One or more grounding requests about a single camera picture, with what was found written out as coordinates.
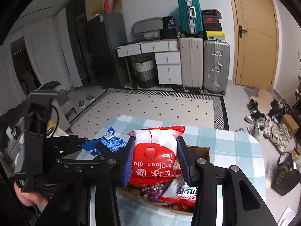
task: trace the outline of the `white suitcase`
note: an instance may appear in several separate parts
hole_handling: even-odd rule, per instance
[[[187,88],[203,87],[203,39],[180,38],[182,85]]]

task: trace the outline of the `white drawer cabinet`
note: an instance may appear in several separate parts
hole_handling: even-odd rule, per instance
[[[130,45],[126,45],[126,46],[117,48],[117,54],[118,54],[119,58],[141,54],[140,44],[139,43],[130,44]]]
[[[182,85],[181,74],[158,74],[160,84]]]
[[[169,51],[168,41],[146,42],[141,44],[142,53]]]
[[[169,51],[178,51],[178,41],[177,40],[169,40],[168,41],[168,48]]]
[[[179,52],[155,53],[156,64],[181,64]]]
[[[179,64],[158,64],[158,74],[181,74],[181,65]]]

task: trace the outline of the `blue snack package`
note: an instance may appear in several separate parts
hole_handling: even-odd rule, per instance
[[[89,140],[82,144],[82,149],[87,151],[91,150],[91,155],[102,155],[102,151],[99,149],[101,146],[104,146],[106,153],[114,152],[124,148],[127,144],[126,141],[122,140],[119,137],[114,136],[115,130],[112,127],[109,127],[108,131],[100,138]]]

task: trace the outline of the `shoe pile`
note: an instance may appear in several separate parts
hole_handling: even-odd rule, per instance
[[[283,114],[289,111],[289,106],[285,100],[271,102],[272,109],[269,114],[264,116],[257,108],[257,102],[250,100],[248,104],[251,115],[246,116],[245,121],[254,125],[254,138],[258,141],[264,136],[274,144],[280,154],[284,153],[285,148],[290,142],[290,135],[285,124],[280,123]]]
[[[248,104],[251,115],[245,116],[244,120],[251,124],[255,124],[259,118],[263,118],[264,114],[260,113],[258,110],[258,103],[253,99],[250,100]]]
[[[273,101],[271,102],[271,107],[272,109],[268,113],[268,116],[272,120],[277,120],[276,122],[278,123],[280,123],[284,114],[290,113],[290,106],[285,102],[285,99],[280,99],[278,101],[276,99],[273,99]]]

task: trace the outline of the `table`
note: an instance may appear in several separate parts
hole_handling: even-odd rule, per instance
[[[94,138],[101,138],[109,127],[115,135],[128,141],[127,132],[150,127],[169,127],[173,123],[154,121],[131,116],[119,116],[109,120]],[[210,148],[210,162],[215,166],[228,168],[237,165],[242,169],[265,201],[265,167],[258,141],[247,133],[238,133],[210,128],[185,126],[182,135],[186,144]],[[93,159],[88,151],[82,151],[77,159]],[[129,200],[117,194],[118,208],[122,226],[189,226],[192,216],[174,213],[165,208]],[[216,225],[222,225],[222,186],[217,186]]]

